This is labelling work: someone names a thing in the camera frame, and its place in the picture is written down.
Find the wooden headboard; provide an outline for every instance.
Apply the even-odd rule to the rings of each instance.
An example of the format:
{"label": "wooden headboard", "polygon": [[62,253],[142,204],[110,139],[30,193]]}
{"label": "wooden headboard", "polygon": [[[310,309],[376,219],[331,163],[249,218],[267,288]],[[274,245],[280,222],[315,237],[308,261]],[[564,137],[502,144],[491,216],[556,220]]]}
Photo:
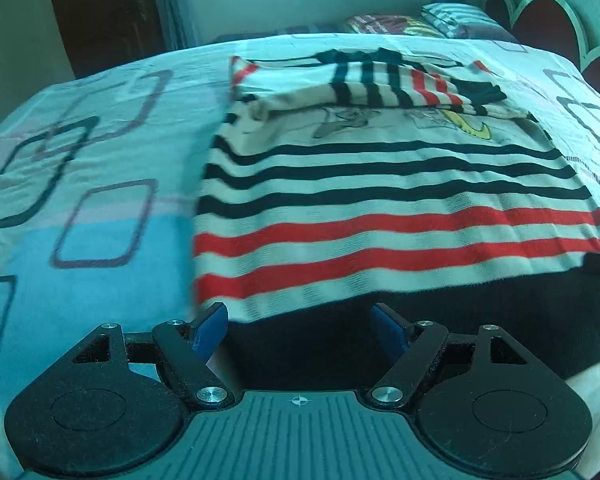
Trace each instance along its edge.
{"label": "wooden headboard", "polygon": [[587,35],[565,0],[484,0],[484,11],[521,43],[570,60],[600,94],[600,46],[589,51]]}

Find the bedsheet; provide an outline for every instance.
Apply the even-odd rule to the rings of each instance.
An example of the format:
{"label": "bedsheet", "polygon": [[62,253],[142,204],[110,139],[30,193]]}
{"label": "bedsheet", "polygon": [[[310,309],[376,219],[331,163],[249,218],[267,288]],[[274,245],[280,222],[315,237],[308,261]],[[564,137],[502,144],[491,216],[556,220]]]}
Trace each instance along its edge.
{"label": "bedsheet", "polygon": [[[190,319],[193,207],[230,102],[228,60],[384,46],[481,60],[524,102],[600,205],[600,96],[567,60],[522,45],[302,34],[163,54],[52,86],[0,126],[0,471],[21,468],[4,410],[94,326]],[[152,375],[150,367],[137,371]],[[600,469],[600,364],[570,380],[594,416],[580,471]]]}
{"label": "bedsheet", "polygon": [[315,25],[298,25],[296,27],[285,27],[278,28],[277,30],[270,30],[268,32],[243,32],[241,34],[223,34],[217,38],[213,38],[210,42],[213,43],[225,43],[227,41],[240,41],[240,40],[255,40],[256,38],[269,38],[270,36],[286,36],[287,34],[295,35],[298,34],[332,34],[334,32],[348,32],[343,30],[344,25],[342,23],[317,23]]}

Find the yellow graphic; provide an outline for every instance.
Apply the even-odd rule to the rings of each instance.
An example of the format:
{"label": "yellow graphic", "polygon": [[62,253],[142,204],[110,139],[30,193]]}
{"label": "yellow graphic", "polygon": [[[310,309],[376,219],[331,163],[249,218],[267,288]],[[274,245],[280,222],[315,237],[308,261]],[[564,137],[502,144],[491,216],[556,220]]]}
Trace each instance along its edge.
{"label": "yellow graphic", "polygon": [[455,124],[458,128],[460,128],[464,133],[472,135],[474,137],[478,137],[478,139],[483,140],[491,140],[491,131],[489,127],[482,123],[482,127],[480,130],[476,130],[473,126],[471,126],[467,121],[465,121],[460,115],[452,112],[451,110],[440,110],[447,119],[449,119],[453,124]]}

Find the screw head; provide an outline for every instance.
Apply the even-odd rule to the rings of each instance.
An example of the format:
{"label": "screw head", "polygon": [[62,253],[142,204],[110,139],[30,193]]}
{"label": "screw head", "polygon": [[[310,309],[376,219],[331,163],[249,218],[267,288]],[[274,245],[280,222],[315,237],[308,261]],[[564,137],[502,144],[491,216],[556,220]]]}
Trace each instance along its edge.
{"label": "screw head", "polygon": [[382,404],[395,404],[402,399],[402,392],[392,386],[382,386],[373,390],[371,396]]}
{"label": "screw head", "polygon": [[200,388],[196,393],[198,400],[206,402],[207,404],[219,404],[227,398],[228,393],[224,388],[220,386],[207,386],[206,388]]}

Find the striped pillow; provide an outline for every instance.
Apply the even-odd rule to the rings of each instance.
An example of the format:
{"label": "striped pillow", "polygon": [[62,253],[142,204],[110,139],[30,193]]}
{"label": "striped pillow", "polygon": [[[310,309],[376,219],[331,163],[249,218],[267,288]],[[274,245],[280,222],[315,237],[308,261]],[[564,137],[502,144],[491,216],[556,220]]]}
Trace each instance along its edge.
{"label": "striped pillow", "polygon": [[459,40],[516,39],[483,10],[466,4],[430,4],[422,7],[422,17],[448,38]]}

